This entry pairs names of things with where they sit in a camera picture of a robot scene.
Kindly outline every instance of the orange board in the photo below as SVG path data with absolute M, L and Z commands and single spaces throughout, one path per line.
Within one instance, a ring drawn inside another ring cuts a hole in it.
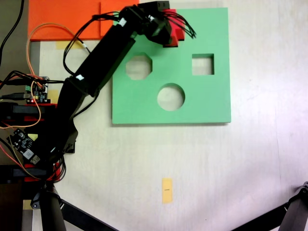
M 42 23 L 59 23 L 76 33 L 94 14 L 120 11 L 139 0 L 29 0 L 28 35 Z M 101 39 L 112 21 L 93 22 L 80 35 L 83 40 Z M 70 40 L 64 29 L 47 26 L 35 32 L 31 41 Z

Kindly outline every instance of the black tripod leg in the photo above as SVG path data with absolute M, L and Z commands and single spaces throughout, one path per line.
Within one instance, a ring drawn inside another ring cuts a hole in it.
M 64 220 L 84 231 L 118 231 L 90 214 L 62 200 Z
M 308 207 L 302 197 L 292 201 L 279 231 L 304 231 L 308 218 Z
M 288 203 L 234 229 L 233 231 L 270 231 L 280 226 Z
M 39 200 L 44 231 L 66 231 L 58 197 L 43 192 Z

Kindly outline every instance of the electronic circuit board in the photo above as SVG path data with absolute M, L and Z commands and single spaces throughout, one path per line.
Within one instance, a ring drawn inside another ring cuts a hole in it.
M 45 80 L 49 80 L 48 77 L 42 77 L 42 78 Z M 26 92 L 31 94 L 30 86 L 26 86 Z M 32 92 L 33 92 L 34 99 L 37 101 L 37 103 L 51 103 L 51 101 L 48 99 L 48 84 L 44 84 L 42 88 L 34 84 Z M 30 95 L 30 99 L 28 99 L 26 103 L 34 104 L 34 100 L 31 95 Z
M 13 147 L 31 163 L 36 164 L 40 160 L 40 158 L 37 155 L 34 155 L 34 153 L 31 151 L 33 140 L 23 131 L 17 129 L 14 132 L 14 135 L 11 136 L 11 140 Z

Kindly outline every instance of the yellow sticky note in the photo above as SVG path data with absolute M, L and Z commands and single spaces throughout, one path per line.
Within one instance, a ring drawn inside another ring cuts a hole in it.
M 58 90 L 48 90 L 48 99 L 51 103 L 58 103 L 59 91 Z
M 30 137 L 32 140 L 36 140 L 38 138 L 37 134 L 28 134 L 28 137 Z
M 23 210 L 32 210 L 31 200 L 23 200 Z
M 163 178 L 162 190 L 163 190 L 163 204 L 171 203 L 173 194 L 171 178 Z
M 56 41 L 56 49 L 64 50 L 69 43 L 70 41 Z M 81 42 L 76 41 L 71 49 L 84 49 L 84 47 L 81 45 Z

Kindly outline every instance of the green shape sorter board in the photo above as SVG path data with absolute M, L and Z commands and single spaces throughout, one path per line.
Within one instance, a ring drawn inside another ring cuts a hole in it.
M 137 36 L 113 75 L 113 124 L 227 123 L 231 122 L 228 9 L 177 10 L 197 33 L 178 47 L 163 48 Z M 152 59 L 152 73 L 143 80 L 126 74 L 126 63 L 145 53 Z M 214 74 L 194 76 L 192 57 L 212 55 Z M 157 102 L 163 86 L 179 85 L 185 93 L 181 108 L 166 111 Z

